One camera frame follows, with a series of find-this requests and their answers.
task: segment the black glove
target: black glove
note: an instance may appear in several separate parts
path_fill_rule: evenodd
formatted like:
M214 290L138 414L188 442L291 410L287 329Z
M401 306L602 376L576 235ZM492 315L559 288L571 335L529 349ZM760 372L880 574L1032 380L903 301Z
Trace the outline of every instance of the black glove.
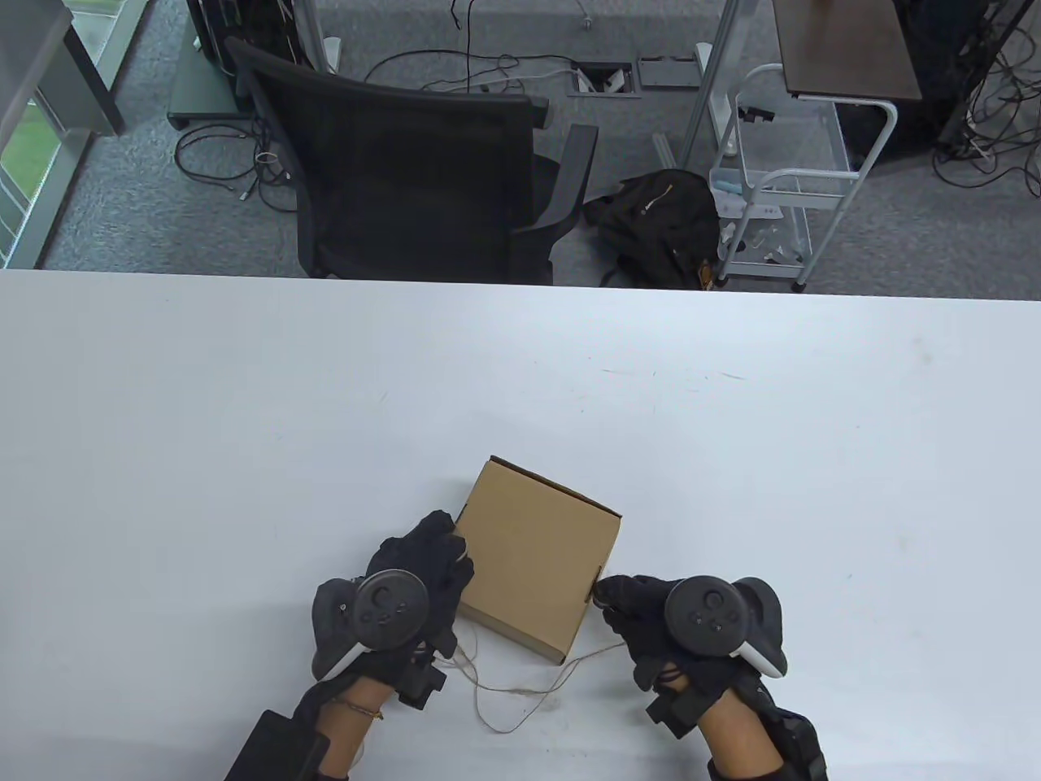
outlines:
M454 532L452 517L435 510L405 536L383 540L365 575L383 570L412 573L427 587L429 613L412 641L387 651L364 653L351 663L348 672L397 688L413 655L417 660L433 656L433 644L446 630L451 630L462 590L474 578L474 561L466 555L466 540Z
M466 541L454 532L452 517L436 510L405 536L383 540L370 560L365 575L384 570L405 570L418 577L426 586L429 600L427 620L420 632L405 645L385 651L367 651L335 678L315 683L297 706L295 719L313 726L321 707L347 690L361 676L399 688L409 664L429 663L434 654L434 643L446 631L451 636L459 599L474 577L474 561L465 555ZM351 593L351 585L345 580L331 580L319 587L312 607L316 634L335 631L332 627L340 620L339 604L346 599L340 595Z
M665 599L679 582L615 575L596 583L593 599L604 608L604 621L626 641L640 688L654 687L660 694L667 678L663 669L671 662L687 676L707 707L741 676L758 674L743 659L694 656L672 639L665 626Z

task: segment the grass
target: grass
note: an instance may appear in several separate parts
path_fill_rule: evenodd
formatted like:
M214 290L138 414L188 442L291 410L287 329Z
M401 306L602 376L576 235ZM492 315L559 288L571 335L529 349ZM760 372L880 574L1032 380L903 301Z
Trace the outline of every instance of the grass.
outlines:
M30 200L44 181L58 149L58 136L47 124L43 111L30 103L7 142L0 162Z

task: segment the cardboard box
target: cardboard box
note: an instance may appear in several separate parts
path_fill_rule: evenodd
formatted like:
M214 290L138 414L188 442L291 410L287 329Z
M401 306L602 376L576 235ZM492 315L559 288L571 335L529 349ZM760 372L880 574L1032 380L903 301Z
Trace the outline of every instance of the cardboard box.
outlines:
M491 456L457 524L474 559L459 612L560 664L621 515Z

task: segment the bracelet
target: bracelet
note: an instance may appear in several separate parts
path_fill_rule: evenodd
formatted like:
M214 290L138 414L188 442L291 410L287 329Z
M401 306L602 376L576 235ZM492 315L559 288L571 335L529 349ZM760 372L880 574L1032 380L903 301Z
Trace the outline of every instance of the bracelet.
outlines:
M334 697L329 702L333 703L334 705L342 705L345 708L349 708L350 710L353 710L355 713L361 713L361 715L366 715L373 721L377 720L381 722L383 721L382 711L369 710L369 708L363 708L360 705L355 705L353 702L349 702L348 700L340 700L338 697Z

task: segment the wooden desk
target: wooden desk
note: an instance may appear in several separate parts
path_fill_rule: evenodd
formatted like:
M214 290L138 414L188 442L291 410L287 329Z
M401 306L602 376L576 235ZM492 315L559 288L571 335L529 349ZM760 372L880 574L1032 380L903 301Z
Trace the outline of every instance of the wooden desk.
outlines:
M921 100L892 0L773 0L793 95Z

